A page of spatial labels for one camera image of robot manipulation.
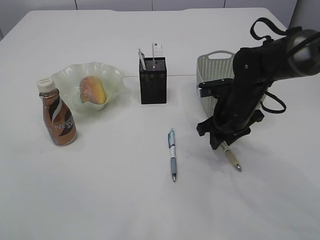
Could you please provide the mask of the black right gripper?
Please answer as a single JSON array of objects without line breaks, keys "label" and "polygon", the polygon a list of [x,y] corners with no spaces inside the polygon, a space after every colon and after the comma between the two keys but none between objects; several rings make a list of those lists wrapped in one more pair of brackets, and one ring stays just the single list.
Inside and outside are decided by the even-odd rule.
[{"label": "black right gripper", "polygon": [[263,84],[259,91],[263,95],[269,87],[269,84],[264,82],[252,83],[248,80],[233,79],[229,91],[224,98],[217,99],[209,96],[216,100],[213,113],[207,120],[199,123],[196,129],[200,136],[209,133],[209,142],[213,150],[217,150],[225,140],[226,144],[230,146],[238,139],[248,135],[251,132],[250,126],[262,121],[264,118],[260,110],[255,110],[249,121],[245,121],[238,116],[238,103],[244,99],[242,88],[255,84]]}]

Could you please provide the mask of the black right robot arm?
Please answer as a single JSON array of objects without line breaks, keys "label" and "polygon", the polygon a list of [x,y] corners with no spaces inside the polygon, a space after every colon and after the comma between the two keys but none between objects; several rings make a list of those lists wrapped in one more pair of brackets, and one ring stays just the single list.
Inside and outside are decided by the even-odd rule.
[{"label": "black right robot arm", "polygon": [[209,133],[213,150],[248,135],[250,126],[263,120],[263,111],[284,112],[266,108],[262,99],[275,97],[268,92],[275,81],[319,74],[320,34],[305,29],[259,47],[243,47],[235,54],[232,67],[233,78],[198,85],[202,98],[217,100],[213,115],[196,128],[200,136]]}]

